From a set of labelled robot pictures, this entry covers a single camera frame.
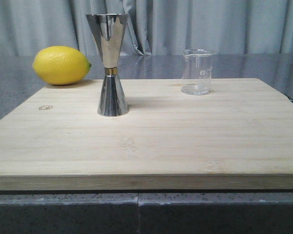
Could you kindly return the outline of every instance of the jigger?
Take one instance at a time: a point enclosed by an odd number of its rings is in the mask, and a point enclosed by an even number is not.
[[[129,107],[117,74],[117,64],[127,15],[100,14],[86,17],[105,68],[98,113],[102,116],[124,115]]]

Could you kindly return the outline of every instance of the lemon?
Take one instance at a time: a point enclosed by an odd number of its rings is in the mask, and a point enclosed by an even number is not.
[[[91,64],[78,50],[68,46],[50,46],[40,50],[33,62],[37,75],[49,84],[72,84],[84,78]]]

